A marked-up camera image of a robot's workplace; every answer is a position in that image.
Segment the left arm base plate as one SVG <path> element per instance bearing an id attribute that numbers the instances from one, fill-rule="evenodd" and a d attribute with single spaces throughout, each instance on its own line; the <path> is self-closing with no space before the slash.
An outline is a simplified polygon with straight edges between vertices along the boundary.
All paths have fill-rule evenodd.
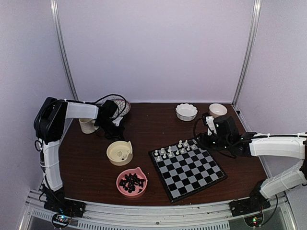
<path id="1" fill-rule="evenodd" d="M 69 199 L 58 200 L 55 197 L 48 197 L 44 209 L 51 210 L 56 213 L 64 214 L 69 217 L 83 217 L 86 204 L 80 201 Z"/>

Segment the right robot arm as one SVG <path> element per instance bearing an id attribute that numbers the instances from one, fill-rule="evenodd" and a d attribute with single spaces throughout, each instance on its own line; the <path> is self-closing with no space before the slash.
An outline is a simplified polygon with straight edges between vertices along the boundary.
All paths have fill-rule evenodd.
<path id="1" fill-rule="evenodd" d="M 307 184 L 306 133 L 271 135 L 257 132 L 239 134 L 233 117 L 214 118 L 202 114 L 200 121 L 207 132 L 194 135 L 198 145 L 207 151 L 227 151 L 232 158 L 277 156 L 298 159 L 298 163 L 272 178 L 258 182 L 246 200 L 249 211 L 257 211 L 264 200 L 280 192 Z"/>

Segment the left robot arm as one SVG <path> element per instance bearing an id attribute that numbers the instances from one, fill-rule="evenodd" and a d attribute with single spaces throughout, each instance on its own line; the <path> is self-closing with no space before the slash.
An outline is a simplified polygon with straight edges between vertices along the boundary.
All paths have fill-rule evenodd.
<path id="1" fill-rule="evenodd" d="M 36 150 L 40 152 L 45 186 L 52 192 L 63 187 L 59 168 L 59 146 L 67 119 L 89 119 L 104 131 L 108 139 L 124 140 L 122 121 L 118 124 L 114 122 L 122 117 L 123 113 L 124 109 L 119 109 L 112 100 L 101 104 L 98 101 L 46 98 L 34 121 L 36 141 L 39 143 Z"/>

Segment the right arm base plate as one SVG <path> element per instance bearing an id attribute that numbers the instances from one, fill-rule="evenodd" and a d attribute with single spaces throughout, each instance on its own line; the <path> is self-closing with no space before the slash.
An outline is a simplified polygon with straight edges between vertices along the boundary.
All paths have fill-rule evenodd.
<path id="1" fill-rule="evenodd" d="M 268 199 L 262 196 L 251 196 L 245 199 L 235 199 L 229 203 L 233 217 L 260 212 L 271 207 Z"/>

